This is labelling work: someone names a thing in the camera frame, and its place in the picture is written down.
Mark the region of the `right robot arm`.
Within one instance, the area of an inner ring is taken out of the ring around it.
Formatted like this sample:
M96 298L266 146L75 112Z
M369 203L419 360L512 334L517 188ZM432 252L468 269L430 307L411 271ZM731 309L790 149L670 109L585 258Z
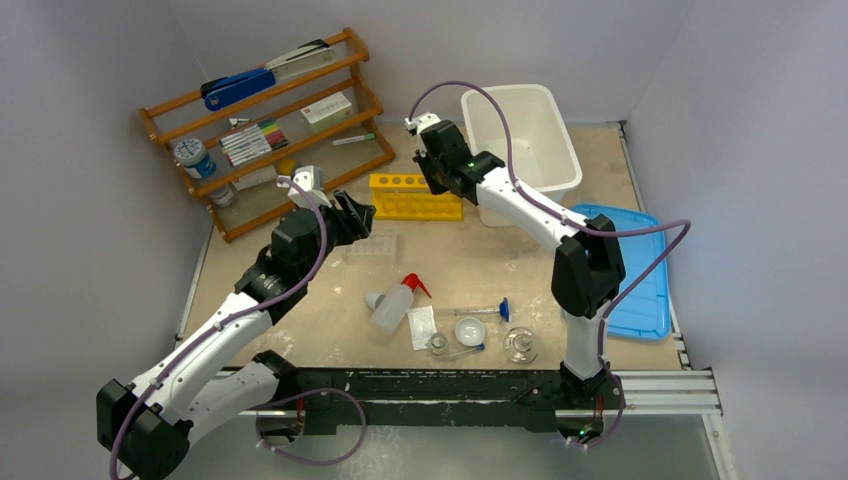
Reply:
M626 274L614 223L604 216L572 219L570 210L511 176L504 160L472 153L451 121L425 114L407 120L406 129L418 141L414 160L432 193L494 211L551 252L551 293L567 321L564 399L584 407L612 393L621 404L621 381L606 354L607 316Z

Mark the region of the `yellow test tube rack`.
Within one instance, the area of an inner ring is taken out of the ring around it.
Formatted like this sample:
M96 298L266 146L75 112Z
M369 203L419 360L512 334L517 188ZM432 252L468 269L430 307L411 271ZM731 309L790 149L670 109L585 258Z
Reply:
M373 173L368 185L378 220L463 220L462 200L450 194L432 194L421 174Z

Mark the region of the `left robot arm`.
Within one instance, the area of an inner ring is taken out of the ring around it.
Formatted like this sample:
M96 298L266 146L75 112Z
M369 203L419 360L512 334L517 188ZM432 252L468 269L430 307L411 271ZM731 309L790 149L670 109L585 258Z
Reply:
M163 360L128 383L111 380L96 395L97 437L110 453L112 479L165 479L190 448L254 407L284 409L333 387L303 389L298 369L272 350L226 377L219 370L275 326L307 294L326 257L368 238L376 207L337 190L332 199L296 187L295 209L210 318Z

